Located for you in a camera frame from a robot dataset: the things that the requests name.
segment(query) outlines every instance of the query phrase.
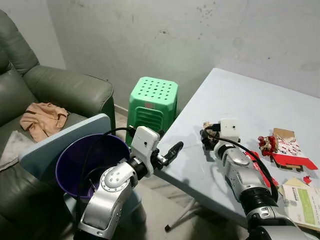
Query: floor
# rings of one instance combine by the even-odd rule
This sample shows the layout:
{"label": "floor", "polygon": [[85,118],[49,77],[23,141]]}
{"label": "floor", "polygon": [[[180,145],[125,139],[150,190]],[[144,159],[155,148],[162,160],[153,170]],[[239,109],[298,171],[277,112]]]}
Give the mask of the floor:
{"label": "floor", "polygon": [[[117,128],[126,127],[127,117],[116,112],[115,124]],[[122,140],[126,138],[125,131],[118,131],[116,135]],[[170,223],[193,198],[155,175],[143,178],[137,186],[137,191],[141,194],[147,214],[147,230],[144,229],[142,235],[134,235],[132,239],[245,240],[248,237],[246,229],[202,206],[187,215],[182,221],[183,224],[177,226],[175,231],[166,233],[165,223]],[[121,233],[120,236],[133,236],[132,232]]]}

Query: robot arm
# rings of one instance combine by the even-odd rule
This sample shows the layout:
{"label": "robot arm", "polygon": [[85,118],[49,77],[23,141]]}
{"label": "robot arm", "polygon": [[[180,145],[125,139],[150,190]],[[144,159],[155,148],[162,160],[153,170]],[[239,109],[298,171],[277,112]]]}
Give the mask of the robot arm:
{"label": "robot arm", "polygon": [[160,136],[153,130],[139,126],[131,143],[131,156],[117,166],[107,169],[100,178],[99,187],[91,197],[78,224],[75,240],[111,239],[118,225],[122,207],[138,180],[149,177],[154,169],[171,163],[183,147],[173,146],[167,155],[159,155]]}
{"label": "robot arm", "polygon": [[[222,119],[217,130],[219,139],[234,142],[239,139],[238,124],[235,119]],[[219,140],[214,147],[206,146],[206,148],[213,148],[216,158],[222,161],[225,179],[246,215],[248,240],[307,239],[295,223],[278,207],[262,176],[253,168],[252,161],[238,147],[227,141]]]}

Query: green plastic stool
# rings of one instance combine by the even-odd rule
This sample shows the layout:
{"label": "green plastic stool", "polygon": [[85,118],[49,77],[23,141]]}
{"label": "green plastic stool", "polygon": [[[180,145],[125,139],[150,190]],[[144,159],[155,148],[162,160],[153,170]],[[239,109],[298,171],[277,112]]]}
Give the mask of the green plastic stool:
{"label": "green plastic stool", "polygon": [[[130,95],[127,125],[167,131],[176,118],[177,98],[175,82],[147,76],[140,78]],[[128,133],[125,142],[131,145]]]}

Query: concrete wall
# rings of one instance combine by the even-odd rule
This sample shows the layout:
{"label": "concrete wall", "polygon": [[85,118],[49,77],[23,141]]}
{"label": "concrete wall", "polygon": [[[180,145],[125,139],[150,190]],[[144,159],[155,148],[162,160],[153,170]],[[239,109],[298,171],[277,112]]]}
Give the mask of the concrete wall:
{"label": "concrete wall", "polygon": [[0,9],[14,21],[42,65],[66,67],[46,0],[0,0]]}
{"label": "concrete wall", "polygon": [[213,67],[320,97],[319,0],[47,2],[66,67],[109,79],[122,107],[150,76],[180,85],[181,109]]}

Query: green leather sofa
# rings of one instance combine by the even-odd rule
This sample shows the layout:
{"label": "green leather sofa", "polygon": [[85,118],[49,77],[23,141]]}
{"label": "green leather sofa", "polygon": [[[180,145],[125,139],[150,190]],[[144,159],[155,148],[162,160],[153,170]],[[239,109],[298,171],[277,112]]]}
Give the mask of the green leather sofa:
{"label": "green leather sofa", "polygon": [[[108,81],[41,66],[8,15],[0,10],[0,156],[12,131],[31,136],[20,118],[32,102],[65,108],[65,128],[99,113],[115,126],[113,87]],[[0,239],[63,239],[70,216],[63,192],[40,182],[19,163],[0,172]]]}

